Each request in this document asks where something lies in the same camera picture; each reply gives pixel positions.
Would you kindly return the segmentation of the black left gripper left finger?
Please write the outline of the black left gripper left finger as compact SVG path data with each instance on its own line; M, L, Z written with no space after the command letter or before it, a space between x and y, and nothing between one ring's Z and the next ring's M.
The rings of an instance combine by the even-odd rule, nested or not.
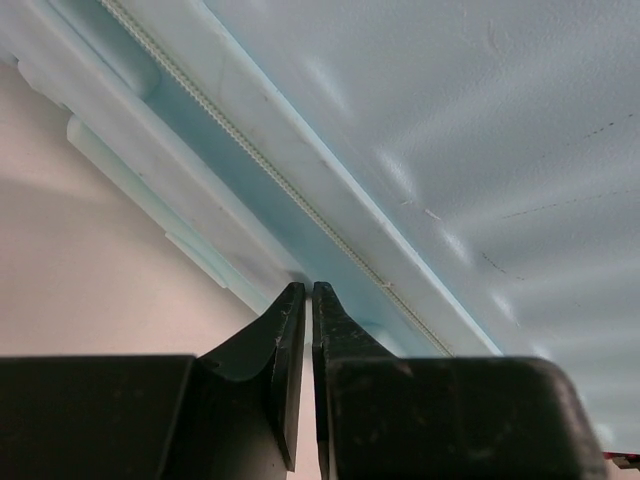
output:
M305 287L202 356L5 357L5 479L283 479L295 467Z

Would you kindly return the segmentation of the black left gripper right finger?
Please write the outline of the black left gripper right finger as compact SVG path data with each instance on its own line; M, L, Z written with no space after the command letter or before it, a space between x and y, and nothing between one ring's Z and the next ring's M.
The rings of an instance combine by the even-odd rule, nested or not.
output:
M316 438L325 479L603 479L577 392L533 357L401 358L312 292Z

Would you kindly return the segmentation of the light blue hard-shell suitcase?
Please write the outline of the light blue hard-shell suitcase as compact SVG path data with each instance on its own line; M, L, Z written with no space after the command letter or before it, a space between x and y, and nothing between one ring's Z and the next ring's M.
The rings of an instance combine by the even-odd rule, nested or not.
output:
M1 61L252 310L550 360L638 451L637 2L5 1Z

